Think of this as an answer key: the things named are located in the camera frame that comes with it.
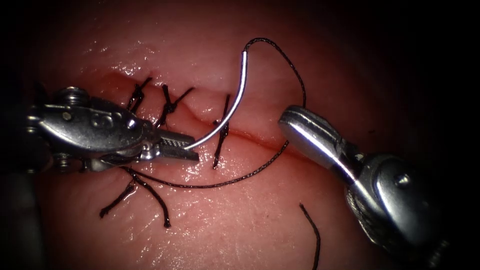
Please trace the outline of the left arm needle driver jaw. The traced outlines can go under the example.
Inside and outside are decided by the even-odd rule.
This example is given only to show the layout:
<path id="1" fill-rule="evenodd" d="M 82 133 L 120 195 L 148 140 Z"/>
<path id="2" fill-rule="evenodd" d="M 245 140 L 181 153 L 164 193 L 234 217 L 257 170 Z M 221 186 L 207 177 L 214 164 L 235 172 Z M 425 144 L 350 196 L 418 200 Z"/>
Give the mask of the left arm needle driver jaw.
<path id="1" fill-rule="evenodd" d="M 199 162 L 198 153 L 175 146 L 161 145 L 160 157 L 188 162 Z"/>

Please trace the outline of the left arm needle driver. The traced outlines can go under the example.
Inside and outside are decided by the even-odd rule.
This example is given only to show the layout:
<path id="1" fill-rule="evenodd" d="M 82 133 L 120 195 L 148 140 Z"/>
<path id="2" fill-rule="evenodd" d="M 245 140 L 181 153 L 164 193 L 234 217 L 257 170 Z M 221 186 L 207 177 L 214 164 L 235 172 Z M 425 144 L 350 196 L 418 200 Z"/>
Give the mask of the left arm needle driver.
<path id="1" fill-rule="evenodd" d="M 28 134 L 43 140 L 45 169 L 103 172 L 143 159 L 157 133 L 151 122 L 104 98 L 69 86 L 48 95 L 33 90 Z"/>

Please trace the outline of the right arm needle driver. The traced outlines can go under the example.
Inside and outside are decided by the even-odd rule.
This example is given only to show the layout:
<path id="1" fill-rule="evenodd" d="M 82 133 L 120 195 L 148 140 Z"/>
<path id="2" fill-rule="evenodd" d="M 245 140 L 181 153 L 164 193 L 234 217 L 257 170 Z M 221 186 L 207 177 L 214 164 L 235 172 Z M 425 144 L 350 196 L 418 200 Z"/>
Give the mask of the right arm needle driver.
<path id="1" fill-rule="evenodd" d="M 366 157 L 345 196 L 371 242 L 401 263 L 440 267 L 450 245 L 443 209 L 413 166 L 392 154 Z"/>

